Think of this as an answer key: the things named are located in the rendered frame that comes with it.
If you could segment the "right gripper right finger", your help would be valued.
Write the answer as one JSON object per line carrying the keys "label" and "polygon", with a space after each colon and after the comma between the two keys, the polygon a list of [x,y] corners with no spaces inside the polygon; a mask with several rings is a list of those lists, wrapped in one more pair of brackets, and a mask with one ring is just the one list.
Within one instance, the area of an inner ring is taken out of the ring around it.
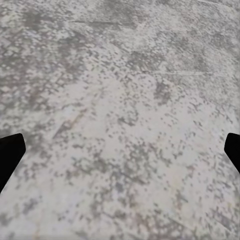
{"label": "right gripper right finger", "polygon": [[240,135],[236,133],[229,133],[227,135],[224,151],[230,158],[240,173]]}

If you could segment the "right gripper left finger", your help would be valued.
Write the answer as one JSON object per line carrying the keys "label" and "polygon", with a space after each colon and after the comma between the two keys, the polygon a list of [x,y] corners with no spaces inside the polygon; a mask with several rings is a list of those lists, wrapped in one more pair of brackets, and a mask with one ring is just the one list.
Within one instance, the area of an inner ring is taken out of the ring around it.
{"label": "right gripper left finger", "polygon": [[0,193],[26,152],[21,133],[0,138]]}

